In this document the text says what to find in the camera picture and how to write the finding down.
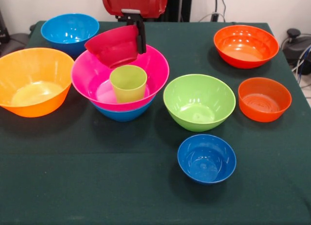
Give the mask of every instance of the bowl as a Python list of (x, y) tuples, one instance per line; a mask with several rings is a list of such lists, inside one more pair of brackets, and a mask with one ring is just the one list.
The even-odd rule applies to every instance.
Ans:
[(247, 79), (240, 84), (238, 93), (241, 111), (259, 122), (277, 120), (292, 103), (288, 89), (269, 78)]
[(84, 44), (98, 30), (99, 22), (91, 16), (64, 14), (46, 21), (41, 27), (41, 34), (54, 49), (76, 58), (86, 50)]
[(104, 65), (115, 68), (137, 59), (136, 25), (111, 29), (86, 42), (85, 47)]
[(171, 117), (193, 132), (212, 129), (233, 112), (236, 104), (230, 87), (203, 74), (188, 74), (172, 80), (163, 94)]
[(56, 110), (71, 85), (73, 59), (55, 49), (31, 48), (0, 58), (0, 106), (22, 117)]
[(126, 122), (126, 121), (132, 121), (132, 120), (136, 119), (137, 117), (139, 117), (140, 115), (142, 115), (150, 107), (152, 101), (153, 101), (153, 98), (143, 107), (140, 107), (138, 109), (131, 110), (131, 111), (126, 111), (126, 112), (109, 111), (109, 110), (102, 109), (102, 108), (96, 106), (95, 104), (93, 104), (93, 105), (104, 116), (106, 116), (110, 119), (113, 119), (115, 121)]
[(247, 25), (220, 29), (214, 36), (214, 44), (224, 61), (240, 69), (259, 67), (271, 60), (279, 50), (273, 35)]
[(228, 179), (237, 165), (231, 146), (213, 135), (200, 134), (186, 139), (177, 159), (183, 172), (200, 184), (216, 184)]
[(134, 102), (117, 103), (109, 80), (113, 69), (102, 64), (88, 50), (74, 62), (72, 68), (72, 84), (84, 97), (95, 105), (110, 111), (130, 111), (146, 105), (165, 85), (170, 68), (165, 57), (155, 48), (147, 45), (147, 52), (138, 55), (131, 65), (141, 67), (147, 73), (144, 98)]

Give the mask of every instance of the red-orange bowl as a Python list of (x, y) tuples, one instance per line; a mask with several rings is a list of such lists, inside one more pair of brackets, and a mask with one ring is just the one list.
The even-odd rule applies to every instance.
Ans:
[(224, 61), (240, 69), (259, 67), (271, 60), (279, 50), (273, 35), (247, 25), (220, 29), (214, 36), (214, 44)]
[(259, 122), (277, 120), (292, 103), (289, 90), (269, 78), (246, 79), (240, 84), (238, 93), (242, 113)]

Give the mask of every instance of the large orange bowl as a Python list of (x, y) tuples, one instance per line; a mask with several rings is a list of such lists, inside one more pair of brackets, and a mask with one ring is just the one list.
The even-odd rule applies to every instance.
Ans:
[(56, 110), (71, 85), (73, 59), (55, 49), (32, 48), (0, 58), (0, 106), (22, 117)]
[(214, 44), (224, 61), (240, 69), (259, 67), (271, 60), (279, 50), (273, 35), (247, 25), (220, 29), (214, 36)]

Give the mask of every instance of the magenta bowl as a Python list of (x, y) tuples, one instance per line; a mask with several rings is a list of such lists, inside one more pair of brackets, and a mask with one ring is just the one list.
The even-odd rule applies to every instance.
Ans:
[(145, 96), (141, 100), (119, 104), (109, 81), (112, 68), (102, 64), (88, 50), (74, 62), (71, 78), (75, 89), (96, 106), (110, 111), (129, 111), (145, 106), (166, 84), (170, 68), (165, 57), (147, 45), (147, 52), (138, 55), (129, 65), (143, 68), (147, 73)]

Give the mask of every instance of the green bowl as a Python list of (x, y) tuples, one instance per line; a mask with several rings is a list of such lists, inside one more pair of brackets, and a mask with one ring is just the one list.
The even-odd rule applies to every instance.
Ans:
[(166, 86), (163, 99), (172, 118), (193, 132), (215, 128), (230, 116), (236, 104), (227, 84), (203, 74), (175, 78)]

